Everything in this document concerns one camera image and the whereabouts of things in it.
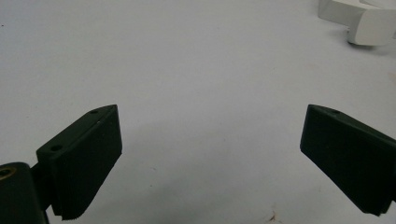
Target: white plastic part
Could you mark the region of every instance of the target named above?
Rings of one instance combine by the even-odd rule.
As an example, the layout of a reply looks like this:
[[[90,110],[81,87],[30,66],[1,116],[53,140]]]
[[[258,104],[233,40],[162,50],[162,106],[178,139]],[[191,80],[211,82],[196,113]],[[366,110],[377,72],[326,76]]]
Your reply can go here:
[[[318,16],[349,26],[347,41],[357,45],[386,45],[396,33],[396,9],[373,0],[320,0]]]

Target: white table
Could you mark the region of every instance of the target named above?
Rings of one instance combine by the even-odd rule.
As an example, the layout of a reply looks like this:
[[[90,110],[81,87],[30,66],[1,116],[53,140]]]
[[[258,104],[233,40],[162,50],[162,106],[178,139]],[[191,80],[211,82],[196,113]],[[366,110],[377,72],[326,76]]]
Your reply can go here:
[[[0,3],[0,163],[117,104],[123,154],[70,223],[394,223],[299,149],[308,104],[396,137],[396,43],[358,48],[304,1]],[[50,223],[62,223],[48,210]]]

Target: gray background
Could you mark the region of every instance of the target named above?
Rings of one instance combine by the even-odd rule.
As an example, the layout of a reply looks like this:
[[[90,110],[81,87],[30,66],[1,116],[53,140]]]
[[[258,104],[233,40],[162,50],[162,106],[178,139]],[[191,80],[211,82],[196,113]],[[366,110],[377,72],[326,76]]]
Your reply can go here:
[[[394,223],[394,204],[363,214],[300,152],[308,104],[396,137],[396,43],[350,46],[317,8],[3,0],[0,163],[34,165],[75,119],[117,104],[123,154],[73,223]]]

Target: black plastic part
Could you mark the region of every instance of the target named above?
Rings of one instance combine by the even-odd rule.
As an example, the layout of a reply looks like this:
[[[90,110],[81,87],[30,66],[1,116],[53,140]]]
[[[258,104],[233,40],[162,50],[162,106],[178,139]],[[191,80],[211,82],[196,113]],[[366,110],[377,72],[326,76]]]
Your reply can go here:
[[[23,162],[0,166],[0,223],[47,224],[41,210],[30,167]]]
[[[339,111],[309,105],[301,150],[362,212],[388,211],[396,190],[394,139]]]
[[[116,105],[88,112],[37,152],[41,206],[63,219],[81,216],[121,154]]]

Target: screw hole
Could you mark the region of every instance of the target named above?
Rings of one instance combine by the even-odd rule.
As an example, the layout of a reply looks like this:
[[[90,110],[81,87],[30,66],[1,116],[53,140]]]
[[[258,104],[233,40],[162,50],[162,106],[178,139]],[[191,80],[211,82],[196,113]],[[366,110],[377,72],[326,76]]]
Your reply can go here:
[[[15,169],[14,167],[5,167],[3,169],[0,169],[0,180],[6,179],[14,175],[15,171],[17,171],[17,169]]]
[[[61,145],[53,146],[53,147],[50,148],[51,151],[59,151],[61,149],[62,149]]]

